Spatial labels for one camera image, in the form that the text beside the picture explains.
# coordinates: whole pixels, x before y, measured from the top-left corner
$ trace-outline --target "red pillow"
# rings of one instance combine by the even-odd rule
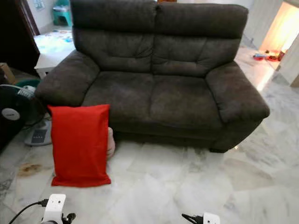
[[[49,109],[56,173],[52,186],[110,184],[106,174],[109,105]]]

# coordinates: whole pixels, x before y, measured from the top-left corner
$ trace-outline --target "green plastic chair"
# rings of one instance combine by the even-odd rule
[[[54,8],[58,7],[58,6],[68,6],[69,7],[70,2],[69,2],[69,0],[58,0],[55,3]],[[70,9],[68,9],[67,12],[60,12],[60,11],[53,9],[53,15],[54,15],[54,24],[55,25],[59,25],[59,18],[64,17],[67,22],[67,25],[72,26]]]

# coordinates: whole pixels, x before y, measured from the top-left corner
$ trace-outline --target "gray fabric sofa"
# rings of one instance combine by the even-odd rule
[[[226,152],[269,116],[234,62],[248,10],[152,0],[71,0],[76,50],[37,87],[51,105],[110,104],[117,132]]]

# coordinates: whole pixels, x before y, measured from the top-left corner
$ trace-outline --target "marble floor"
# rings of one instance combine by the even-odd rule
[[[244,39],[236,61],[271,115],[240,145],[213,154],[123,140],[107,165],[112,184],[78,189],[51,187],[52,145],[24,146],[23,131],[0,154],[0,223],[52,193],[67,195],[64,213],[77,214],[74,224],[187,224],[181,213],[205,211],[222,224],[298,223],[299,91],[247,46]],[[15,223],[37,224],[43,211],[33,207]]]

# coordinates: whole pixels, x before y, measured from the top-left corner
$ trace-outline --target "sofa backrest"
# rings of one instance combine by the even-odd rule
[[[154,74],[204,77],[211,69],[233,61],[247,14],[238,5],[159,4]]]
[[[71,0],[76,49],[101,70],[150,72],[156,2]]]
[[[71,0],[76,49],[101,70],[205,77],[233,61],[248,10],[153,0]]]

